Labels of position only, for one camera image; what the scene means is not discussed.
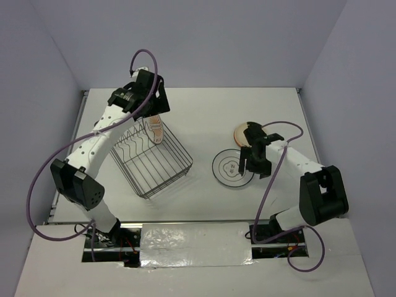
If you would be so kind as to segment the cream peach plate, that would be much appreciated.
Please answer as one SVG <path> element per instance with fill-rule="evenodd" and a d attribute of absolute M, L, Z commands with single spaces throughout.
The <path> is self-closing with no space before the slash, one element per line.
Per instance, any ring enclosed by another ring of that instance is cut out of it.
<path fill-rule="evenodd" d="M 236 127 L 236 129 L 234 130 L 233 133 L 233 138 L 235 143 L 239 146 L 239 147 L 250 147 L 249 142 L 246 139 L 246 136 L 244 135 L 244 131 L 249 127 L 249 125 L 255 125 L 256 122 L 245 122 L 240 124 L 238 127 Z"/>

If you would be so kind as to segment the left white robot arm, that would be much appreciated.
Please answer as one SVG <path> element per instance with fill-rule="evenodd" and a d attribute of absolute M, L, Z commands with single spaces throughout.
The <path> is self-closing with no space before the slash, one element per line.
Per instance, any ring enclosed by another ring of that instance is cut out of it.
<path fill-rule="evenodd" d="M 132 82 L 117 88 L 93 127 L 93 136 L 82 141 L 65 160 L 53 160 L 50 170 L 58 192 L 95 222 L 106 246 L 121 240 L 121 223 L 104 201 L 105 188 L 96 180 L 105 158 L 119 138 L 139 118 L 170 110 L 160 75 L 140 68 Z"/>

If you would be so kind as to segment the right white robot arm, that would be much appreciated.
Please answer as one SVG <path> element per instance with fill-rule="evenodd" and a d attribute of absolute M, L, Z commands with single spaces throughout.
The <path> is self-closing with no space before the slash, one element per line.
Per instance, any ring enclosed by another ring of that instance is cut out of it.
<path fill-rule="evenodd" d="M 280 169 L 285 169 L 299 183 L 297 204 L 270 216 L 269 235 L 274 241 L 286 240 L 291 230 L 298 227 L 316 226 L 349 211 L 342 175 L 336 166 L 324 166 L 308 159 L 290 147 L 295 137 L 285 140 L 277 133 L 267 134 L 260 124 L 248 122 L 243 134 L 248 145 L 240 150 L 239 173 L 249 171 L 260 179 L 270 178 L 256 220 Z"/>

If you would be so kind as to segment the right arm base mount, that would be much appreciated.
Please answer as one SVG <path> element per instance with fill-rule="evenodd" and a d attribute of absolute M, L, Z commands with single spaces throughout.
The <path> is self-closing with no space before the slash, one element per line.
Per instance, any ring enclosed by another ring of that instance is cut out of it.
<path fill-rule="evenodd" d="M 251 239 L 254 224 L 249 224 L 249 231 L 245 233 L 245 238 L 251 242 L 251 253 L 254 260 L 287 258 L 291 251 L 292 257 L 307 257 L 306 242 L 302 230 L 294 231 L 283 235 L 265 244 L 257 244 Z M 264 241 L 277 235 L 276 227 L 267 221 L 259 222 L 256 227 L 256 240 Z"/>

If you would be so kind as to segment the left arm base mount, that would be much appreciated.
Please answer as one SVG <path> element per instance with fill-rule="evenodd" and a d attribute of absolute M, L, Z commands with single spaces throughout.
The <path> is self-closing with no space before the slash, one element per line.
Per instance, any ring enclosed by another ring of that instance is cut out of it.
<path fill-rule="evenodd" d="M 141 228 L 122 228 L 115 242 L 90 227 L 82 235 L 85 237 L 81 262 L 119 263 L 123 267 L 140 267 Z"/>

